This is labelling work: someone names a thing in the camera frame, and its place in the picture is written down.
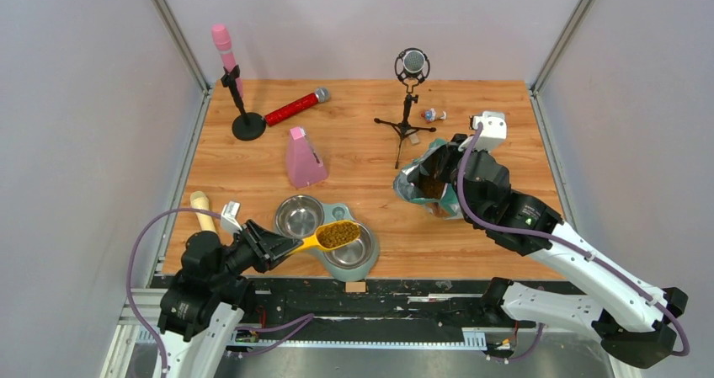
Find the green pet food bag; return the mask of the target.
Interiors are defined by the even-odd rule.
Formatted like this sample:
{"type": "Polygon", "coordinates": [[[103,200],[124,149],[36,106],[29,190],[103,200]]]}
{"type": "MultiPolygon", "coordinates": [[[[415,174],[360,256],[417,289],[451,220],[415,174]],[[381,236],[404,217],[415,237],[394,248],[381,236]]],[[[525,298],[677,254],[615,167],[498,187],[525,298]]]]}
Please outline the green pet food bag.
{"type": "Polygon", "coordinates": [[[392,187],[397,197],[417,205],[430,215],[443,220],[462,217],[456,193],[450,184],[438,180],[435,167],[441,153],[446,153],[448,142],[437,138],[425,153],[402,168],[392,187]]]}

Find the yellow plastic scoop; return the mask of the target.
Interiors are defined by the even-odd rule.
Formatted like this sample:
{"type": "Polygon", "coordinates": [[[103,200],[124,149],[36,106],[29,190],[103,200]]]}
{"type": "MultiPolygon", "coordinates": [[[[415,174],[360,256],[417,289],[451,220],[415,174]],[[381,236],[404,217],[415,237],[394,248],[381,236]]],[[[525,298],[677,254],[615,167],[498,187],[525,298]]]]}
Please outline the yellow plastic scoop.
{"type": "Polygon", "coordinates": [[[298,247],[302,252],[316,249],[321,252],[331,252],[358,239],[361,235],[360,225],[354,221],[335,221],[319,226],[309,237],[301,239],[298,247]]]}

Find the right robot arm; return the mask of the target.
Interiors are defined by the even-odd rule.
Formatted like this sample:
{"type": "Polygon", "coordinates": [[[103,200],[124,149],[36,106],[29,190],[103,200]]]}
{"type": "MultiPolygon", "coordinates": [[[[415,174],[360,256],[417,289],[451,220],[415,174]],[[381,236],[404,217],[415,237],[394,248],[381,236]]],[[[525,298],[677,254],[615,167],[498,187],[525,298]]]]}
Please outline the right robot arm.
{"type": "Polygon", "coordinates": [[[494,278],[481,313],[492,325],[508,319],[559,327],[593,339],[612,357],[647,369],[669,356],[685,357],[690,341],[680,316],[688,297],[650,285],[589,245],[560,214],[511,187],[509,170],[475,136],[456,135],[435,153],[434,176],[456,192],[464,219],[497,245],[564,276],[577,295],[536,290],[494,278]]]}

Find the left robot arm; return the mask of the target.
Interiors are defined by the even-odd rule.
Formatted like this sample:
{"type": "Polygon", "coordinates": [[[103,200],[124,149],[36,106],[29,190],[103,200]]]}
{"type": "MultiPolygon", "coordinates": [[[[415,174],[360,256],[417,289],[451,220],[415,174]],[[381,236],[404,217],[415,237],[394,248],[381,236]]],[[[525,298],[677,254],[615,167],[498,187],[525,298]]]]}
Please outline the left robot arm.
{"type": "Polygon", "coordinates": [[[254,221],[233,238],[226,246],[217,233],[201,231],[187,240],[181,269],[160,302],[157,377],[212,377],[234,328],[258,310],[255,285],[243,272],[270,271],[302,245],[254,221]]]}

